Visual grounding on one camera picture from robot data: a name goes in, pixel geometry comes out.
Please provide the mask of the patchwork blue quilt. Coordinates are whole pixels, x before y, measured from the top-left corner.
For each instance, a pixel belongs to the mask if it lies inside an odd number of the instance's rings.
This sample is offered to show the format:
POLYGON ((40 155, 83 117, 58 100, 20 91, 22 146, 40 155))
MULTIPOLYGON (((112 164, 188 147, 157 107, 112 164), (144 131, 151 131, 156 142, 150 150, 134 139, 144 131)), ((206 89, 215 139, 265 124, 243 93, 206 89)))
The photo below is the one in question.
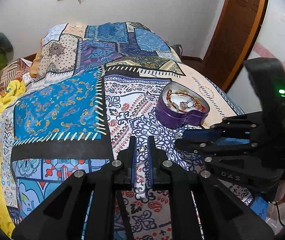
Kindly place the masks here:
POLYGON ((135 239, 171 239, 169 197, 149 182, 147 139, 188 171, 203 169, 199 155, 175 149, 187 125, 170 129, 156 104, 171 81, 200 94, 210 106, 203 128, 242 109, 139 22, 59 24, 41 41, 26 92, 0 115, 0 176, 15 227, 75 171, 95 172, 136 137, 134 186, 122 193, 135 239))

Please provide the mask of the dark bag on floor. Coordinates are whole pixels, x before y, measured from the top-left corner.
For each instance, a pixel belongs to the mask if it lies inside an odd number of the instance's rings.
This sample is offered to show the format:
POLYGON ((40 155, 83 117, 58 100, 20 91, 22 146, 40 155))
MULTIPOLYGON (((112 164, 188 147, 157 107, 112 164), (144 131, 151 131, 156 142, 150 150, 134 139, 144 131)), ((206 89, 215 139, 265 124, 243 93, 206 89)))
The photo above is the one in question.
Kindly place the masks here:
POLYGON ((178 57, 181 59, 183 56, 183 47, 181 44, 175 44, 171 46, 171 48, 175 51, 175 53, 178 55, 178 57))

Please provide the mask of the wooden wardrobe cabinet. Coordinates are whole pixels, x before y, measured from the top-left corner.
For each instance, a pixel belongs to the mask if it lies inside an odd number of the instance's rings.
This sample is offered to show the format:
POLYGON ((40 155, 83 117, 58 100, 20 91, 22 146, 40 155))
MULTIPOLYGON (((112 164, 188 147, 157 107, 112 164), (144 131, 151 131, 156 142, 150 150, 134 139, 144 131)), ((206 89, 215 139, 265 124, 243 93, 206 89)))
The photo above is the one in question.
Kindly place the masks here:
POLYGON ((267 0, 225 0, 202 74, 227 92, 257 38, 267 0))

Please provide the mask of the purple heart tin box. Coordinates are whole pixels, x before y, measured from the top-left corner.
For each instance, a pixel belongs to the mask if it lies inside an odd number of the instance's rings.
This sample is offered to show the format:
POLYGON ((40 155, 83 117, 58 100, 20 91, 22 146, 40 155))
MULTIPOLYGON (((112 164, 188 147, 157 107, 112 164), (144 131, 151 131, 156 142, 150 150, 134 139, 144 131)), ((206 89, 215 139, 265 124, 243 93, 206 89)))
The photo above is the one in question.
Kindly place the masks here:
POLYGON ((201 126, 209 112, 210 106, 204 98, 174 81, 164 87, 156 104, 158 121, 170 129, 201 126))

